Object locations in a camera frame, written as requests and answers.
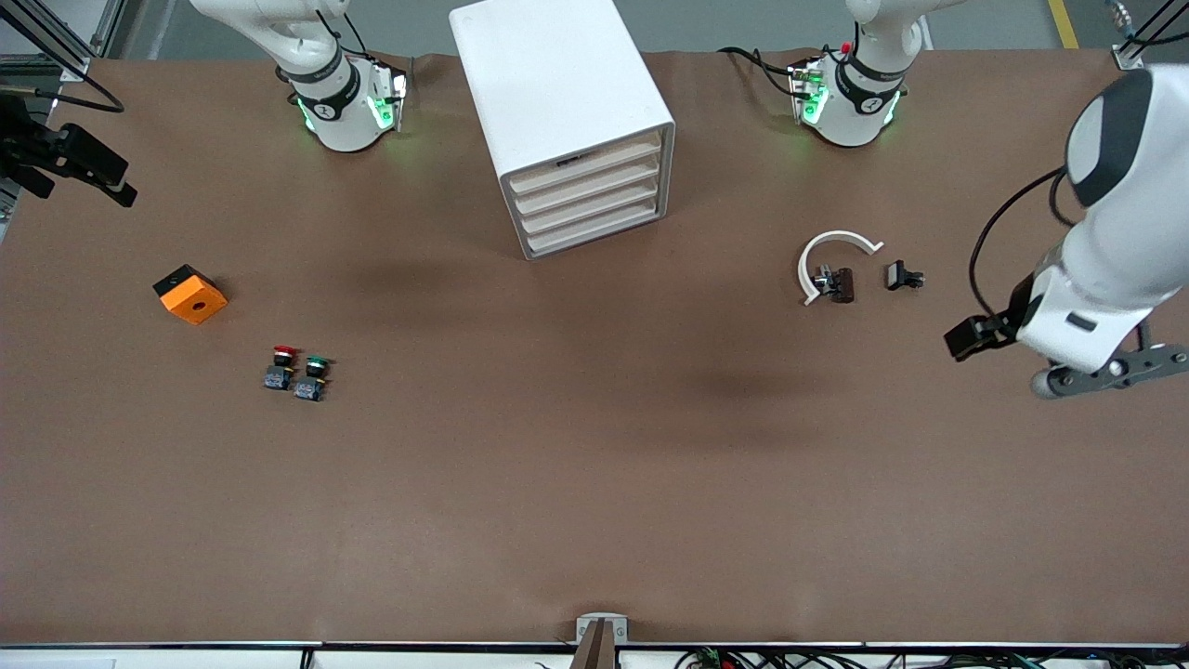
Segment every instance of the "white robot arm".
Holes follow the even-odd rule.
[[[398,130],[404,72],[344,52],[322,25],[347,12],[351,0],[190,0],[240,32],[277,62],[297,91],[306,126],[335,151],[358,151]]]
[[[1144,318],[1189,282],[1189,65],[1134,70],[1078,116],[1065,170],[1086,219],[1050,250],[995,317],[946,334],[964,360],[1020,342],[1050,361],[1033,380],[1065,397],[1189,370],[1185,351],[1151,346]],[[1132,330],[1140,351],[1120,353]]]
[[[920,17],[965,0],[847,0],[855,17],[849,50],[794,71],[797,118],[839,146],[861,146],[892,121],[904,75],[920,52]]]

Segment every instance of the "black connector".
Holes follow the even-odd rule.
[[[908,271],[904,266],[904,260],[897,260],[888,265],[886,285],[888,290],[899,290],[905,285],[920,288],[925,284],[925,274],[920,271]]]

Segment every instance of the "orange cube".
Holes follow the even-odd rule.
[[[227,305],[227,297],[215,284],[188,264],[153,283],[152,289],[169,313],[193,324],[199,324]]]

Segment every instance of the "black cable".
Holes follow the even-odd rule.
[[[1174,42],[1181,42],[1182,39],[1189,38],[1189,31],[1174,34],[1172,37],[1162,37],[1159,39],[1140,39],[1138,37],[1128,37],[1127,44],[1135,44],[1139,46],[1159,46],[1162,44],[1172,44]]]
[[[675,662],[675,663],[673,664],[673,669],[681,669],[681,664],[682,664],[682,663],[684,663],[684,662],[685,662],[686,659],[690,659],[691,657],[693,657],[694,655],[698,655],[698,654],[697,654],[697,652],[694,652],[694,651],[692,651],[692,650],[690,650],[690,651],[686,651],[686,654],[685,654],[685,655],[682,655],[681,657],[678,657],[678,658],[677,658],[677,662]]]
[[[1176,2],[1176,1],[1177,0],[1164,0],[1164,5],[1160,6],[1160,8],[1157,10],[1155,14],[1152,14],[1151,17],[1147,17],[1147,20],[1144,21],[1144,25],[1139,26],[1139,30],[1135,31],[1135,34],[1139,34],[1139,33],[1144,32],[1145,30],[1147,30],[1147,26],[1150,26],[1153,23],[1156,23],[1156,19],[1160,18],[1160,14],[1163,14],[1164,12],[1168,12],[1169,7],[1171,7],[1172,4]]]
[[[370,63],[376,63],[378,65],[384,65],[385,68],[392,70],[392,74],[395,76],[404,76],[404,75],[409,74],[409,72],[404,71],[403,69],[401,69],[401,68],[398,68],[396,65],[391,65],[389,63],[385,63],[384,61],[380,61],[376,56],[372,56],[371,53],[369,53],[367,52],[367,46],[364,44],[364,38],[359,37],[359,31],[356,30],[356,24],[351,21],[351,17],[348,17],[347,14],[344,13],[342,18],[347,20],[347,25],[351,26],[351,32],[353,32],[356,34],[356,42],[359,43],[359,51],[356,51],[354,49],[347,49],[346,46],[342,45],[342,33],[341,32],[336,32],[335,30],[333,30],[331,27],[331,24],[327,23],[326,17],[322,15],[322,12],[320,10],[314,10],[314,13],[317,14],[317,20],[322,21],[322,27],[326,29],[326,32],[329,32],[331,37],[333,37],[334,40],[339,43],[339,48],[342,49],[344,51],[346,51],[347,53],[351,53],[352,56],[359,56],[360,58],[363,58],[363,59],[365,59],[365,61],[367,61]]]
[[[351,32],[356,36],[356,42],[359,43],[359,50],[367,51],[367,46],[364,44],[364,38],[359,37],[359,31],[356,30],[356,24],[351,20],[351,17],[346,12],[344,12],[342,18],[346,19],[347,27],[350,27]]]
[[[779,67],[776,67],[776,65],[774,65],[772,63],[765,62],[763,58],[760,57],[760,50],[759,49],[755,49],[753,51],[744,51],[743,49],[740,49],[738,46],[723,46],[722,49],[718,50],[718,52],[719,53],[735,53],[736,56],[743,56],[744,58],[747,58],[748,61],[750,61],[751,64],[754,64],[756,67],[760,67],[760,68],[763,68],[763,69],[766,69],[766,70],[768,70],[770,72],[784,74],[784,75],[788,74],[787,69],[779,68]]]
[[[789,97],[795,97],[798,100],[809,100],[810,99],[809,93],[801,93],[801,91],[798,91],[798,90],[791,90],[791,89],[785,88],[784,86],[781,86],[780,82],[776,81],[776,78],[774,76],[772,76],[772,74],[773,72],[778,72],[778,74],[782,74],[785,76],[788,76],[788,69],[781,69],[781,68],[778,68],[776,65],[773,65],[770,63],[766,63],[763,61],[763,57],[760,55],[760,50],[759,49],[755,49],[750,53],[748,53],[747,51],[740,49],[738,46],[724,46],[724,48],[719,49],[718,52],[719,53],[737,53],[737,55],[743,56],[744,58],[747,58],[748,61],[750,61],[751,64],[756,65],[757,68],[760,68],[761,71],[763,71],[763,76],[768,77],[768,81],[776,88],[776,90],[780,90],[785,95],[788,95]]]
[[[1152,20],[1155,20],[1159,14],[1164,13],[1165,8],[1168,8],[1168,7],[1160,8],[1160,12],[1158,12],[1157,14],[1155,14],[1152,17]],[[1160,44],[1170,44],[1172,42],[1179,42],[1181,39],[1184,39],[1185,37],[1189,37],[1189,32],[1182,32],[1181,34],[1174,34],[1172,37],[1160,38],[1160,34],[1165,30],[1168,30],[1169,26],[1171,26],[1178,18],[1181,18],[1181,14],[1185,13],[1187,10],[1189,10],[1189,2],[1187,2],[1185,5],[1183,5],[1179,10],[1177,10],[1169,20],[1164,21],[1164,25],[1162,25],[1160,27],[1156,29],[1156,32],[1152,33],[1151,38],[1140,39],[1139,37],[1130,37],[1130,38],[1127,38],[1127,44],[1135,44],[1135,45],[1139,46],[1139,49],[1135,51],[1135,55],[1138,56],[1138,55],[1143,53],[1144,49],[1146,49],[1149,46],[1159,46]],[[1152,21],[1150,20],[1150,21],[1145,23],[1144,26],[1146,27],[1151,23]],[[1139,34],[1140,32],[1143,32],[1143,29],[1139,30],[1139,31],[1137,31],[1135,34]]]
[[[1061,207],[1057,206],[1057,187],[1061,185],[1062,179],[1065,178],[1068,173],[1069,171],[1065,170],[1065,168],[1062,168],[1061,173],[1052,179],[1052,185],[1049,187],[1049,210],[1052,212],[1053,217],[1059,220],[1062,225],[1065,227],[1074,227],[1077,222],[1070,220],[1069,216],[1061,213]]]
[[[54,31],[51,31],[44,23],[42,23],[42,19],[37,18],[33,14],[26,14],[26,15],[30,19],[32,19],[33,23],[36,23],[37,26],[40,27],[46,34],[49,34],[50,37],[52,37],[54,40],[58,43],[58,46],[61,46],[63,51],[71,52],[70,51],[70,45],[67,44],[65,42],[62,42],[62,38],[58,37],[57,34],[55,34]],[[62,94],[58,94],[58,93],[48,93],[48,91],[43,91],[43,90],[38,90],[37,91],[37,96],[38,97],[49,97],[49,99],[52,99],[52,100],[59,100],[62,102],[67,102],[69,105],[78,105],[80,107],[88,107],[88,108],[92,108],[92,109],[99,109],[100,112],[111,112],[113,114],[124,113],[124,102],[121,102],[119,97],[117,97],[115,95],[113,95],[112,91],[108,90],[107,88],[103,88],[103,86],[101,83],[99,83],[97,81],[95,81],[94,78],[92,78],[87,72],[84,72],[81,69],[74,67],[73,63],[65,61],[64,58],[58,57],[54,52],[54,50],[51,50],[45,44],[45,42],[42,40],[40,37],[38,37],[37,34],[34,34],[33,31],[29,30],[29,26],[24,25],[19,20],[17,20],[17,17],[14,17],[12,14],[12,12],[10,12],[8,10],[6,10],[4,7],[0,7],[0,18],[4,18],[10,25],[12,25],[14,29],[17,29],[17,32],[21,33],[25,37],[25,39],[29,39],[30,42],[32,42],[33,45],[37,46],[42,52],[44,52],[50,58],[54,58],[54,62],[56,62],[59,67],[62,67],[63,69],[70,71],[70,74],[77,76],[78,78],[83,80],[88,86],[90,86],[92,88],[94,88],[100,95],[102,95],[103,97],[107,97],[108,102],[111,102],[111,103],[109,105],[103,105],[101,102],[92,102],[90,100],[83,100],[81,97],[74,97],[71,95],[62,95]]]
[[[979,265],[979,254],[982,252],[982,245],[987,241],[987,234],[990,233],[992,227],[995,227],[995,223],[999,222],[999,219],[1002,217],[1005,213],[1007,213],[1007,209],[1012,208],[1012,204],[1018,202],[1020,197],[1034,190],[1038,185],[1042,185],[1043,183],[1048,182],[1051,178],[1056,178],[1057,175],[1061,173],[1063,169],[1064,168],[1057,168],[1055,170],[1048,171],[1044,173],[1044,176],[1038,177],[1032,183],[1028,183],[1024,188],[1017,190],[1015,194],[1008,197],[1007,201],[1004,202],[1001,207],[999,207],[999,210],[996,210],[994,215],[990,216],[990,220],[987,221],[987,225],[983,226],[982,232],[979,234],[979,240],[975,241],[974,244],[974,251],[970,252],[970,271],[969,271],[970,291],[974,292],[974,298],[975,301],[979,302],[979,305],[982,307],[982,310],[987,311],[987,315],[989,315],[990,317],[996,317],[995,309],[990,308],[990,304],[987,302],[987,298],[982,296],[982,290],[979,289],[979,278],[975,276],[976,273],[975,267]]]

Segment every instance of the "brown table surface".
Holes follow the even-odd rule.
[[[671,214],[535,263],[454,58],[358,154],[269,62],[96,63],[128,112],[55,121],[140,198],[61,182],[0,246],[0,639],[1189,637],[1189,379],[1044,403],[1033,353],[942,341],[1109,56],[924,53],[858,150],[726,56],[647,61]],[[887,247],[819,250],[858,299],[804,307],[838,227]],[[1024,201],[987,295],[1061,234]],[[881,288],[897,258],[923,290]],[[231,297],[199,327],[151,289],[182,263]],[[336,361],[326,402],[260,389],[275,345]]]

